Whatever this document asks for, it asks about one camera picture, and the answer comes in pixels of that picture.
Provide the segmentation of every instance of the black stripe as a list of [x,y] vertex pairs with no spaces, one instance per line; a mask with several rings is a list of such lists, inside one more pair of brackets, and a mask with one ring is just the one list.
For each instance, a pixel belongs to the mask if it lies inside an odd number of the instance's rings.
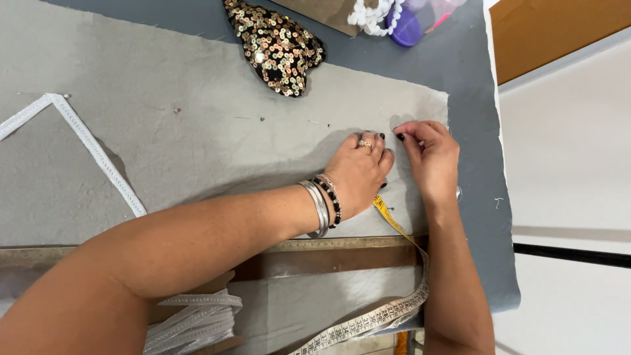
[[557,248],[532,244],[513,243],[515,253],[544,256],[546,258],[572,260],[614,267],[631,268],[631,255],[605,253],[603,251]]

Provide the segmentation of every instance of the hand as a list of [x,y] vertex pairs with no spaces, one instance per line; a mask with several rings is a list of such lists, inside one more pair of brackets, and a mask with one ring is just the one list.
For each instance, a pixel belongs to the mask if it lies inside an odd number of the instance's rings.
[[436,121],[407,122],[394,132],[403,141],[423,201],[456,201],[460,146],[447,128]]
[[324,168],[324,173],[338,192],[341,220],[356,216],[370,207],[392,168],[394,155],[389,149],[384,149],[386,143],[381,135],[383,133],[362,133],[362,140],[372,145],[372,151],[357,145],[357,135],[348,136]]

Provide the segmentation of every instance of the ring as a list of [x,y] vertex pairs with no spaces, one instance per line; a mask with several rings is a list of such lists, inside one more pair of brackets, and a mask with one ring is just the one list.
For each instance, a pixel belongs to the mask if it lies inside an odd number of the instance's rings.
[[360,140],[359,142],[357,142],[357,145],[359,147],[366,147],[372,152],[372,144],[370,144],[369,141]]

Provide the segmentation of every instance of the tape measure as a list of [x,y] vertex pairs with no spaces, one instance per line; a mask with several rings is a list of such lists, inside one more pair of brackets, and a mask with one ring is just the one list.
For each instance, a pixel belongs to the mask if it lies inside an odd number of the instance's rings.
[[420,251],[421,256],[423,257],[423,275],[421,277],[420,285],[408,297],[397,299],[377,308],[376,310],[323,330],[320,334],[316,335],[313,339],[309,340],[306,344],[288,355],[313,355],[325,347],[343,342],[370,330],[375,330],[383,325],[388,325],[386,328],[394,328],[408,319],[404,319],[406,315],[410,315],[410,313],[417,311],[421,304],[425,302],[427,296],[429,296],[430,288],[427,282],[429,275],[429,257],[394,220],[388,212],[386,204],[379,195],[375,195],[375,199],[372,204],[377,208],[386,221],[390,223],[392,228],[401,233],[401,235],[407,238]]

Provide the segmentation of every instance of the bracelet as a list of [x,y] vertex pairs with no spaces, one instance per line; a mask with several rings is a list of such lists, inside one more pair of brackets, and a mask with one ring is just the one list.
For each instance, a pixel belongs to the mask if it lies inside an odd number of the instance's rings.
[[327,207],[324,197],[313,182],[301,181],[299,184],[304,186],[311,195],[315,203],[315,209],[317,210],[318,221],[320,222],[318,231],[307,233],[307,235],[311,238],[322,238],[329,230],[327,228],[329,226],[329,207]]
[[[322,180],[320,180],[319,178],[323,178],[324,180],[326,180],[328,185],[324,183]],[[329,180],[329,178],[325,174],[319,174],[314,179],[311,179],[311,181],[317,184],[320,184],[320,186],[322,186],[324,191],[326,191],[326,193],[328,193],[329,197],[332,199],[333,210],[335,210],[336,216],[335,216],[335,221],[333,222],[333,225],[331,225],[329,228],[335,228],[342,219],[342,207],[339,201],[338,192],[335,190],[335,185],[331,182],[331,180]]]

